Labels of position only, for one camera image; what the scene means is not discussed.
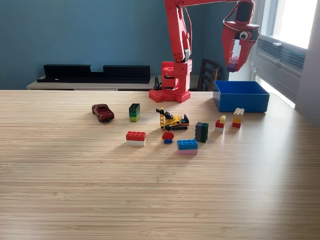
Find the red toy car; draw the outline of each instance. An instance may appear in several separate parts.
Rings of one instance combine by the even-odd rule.
[[[99,122],[109,121],[115,118],[114,113],[107,104],[96,104],[92,106],[92,113],[97,116]]]

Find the blue bin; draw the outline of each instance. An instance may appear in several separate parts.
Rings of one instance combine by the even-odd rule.
[[[213,99],[219,112],[264,113],[270,94],[255,81],[214,81]]]

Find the blue wall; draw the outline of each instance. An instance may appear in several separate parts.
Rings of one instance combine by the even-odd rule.
[[[202,58],[223,55],[215,31],[230,12],[221,14],[225,4],[188,8],[195,75]],[[0,89],[26,89],[44,74],[44,64],[92,64],[92,71],[151,65],[159,75],[161,62],[173,60],[164,1],[1,0],[0,60]]]

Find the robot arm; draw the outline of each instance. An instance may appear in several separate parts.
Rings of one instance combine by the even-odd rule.
[[[218,2],[237,2],[232,12],[223,20],[222,43],[227,70],[237,72],[247,61],[259,36],[259,26],[250,24],[255,11],[252,0],[164,0],[174,62],[165,61],[161,64],[162,92],[149,92],[149,97],[156,102],[165,100],[182,103],[190,98],[192,26],[185,7]],[[183,10],[189,19],[190,33],[186,28]],[[233,13],[234,20],[228,21]],[[239,40],[241,47],[239,56],[233,55],[236,40]]]
[[[259,26],[250,24],[255,11],[255,3],[252,0],[164,0],[170,41],[174,61],[185,63],[191,55],[192,49],[192,26],[190,22],[190,33],[187,31],[184,20],[183,9],[187,6],[218,3],[237,2],[232,12],[223,20],[223,50],[225,63],[230,72],[237,72],[247,61],[252,46],[259,36]],[[234,21],[227,21],[235,13]],[[241,46],[240,56],[233,55],[235,40],[239,40]]]

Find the chair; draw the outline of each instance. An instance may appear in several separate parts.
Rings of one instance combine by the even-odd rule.
[[[218,80],[221,69],[222,67],[219,64],[204,58],[201,64],[197,91],[203,92],[205,86],[205,92],[212,92],[214,90],[214,81]]]

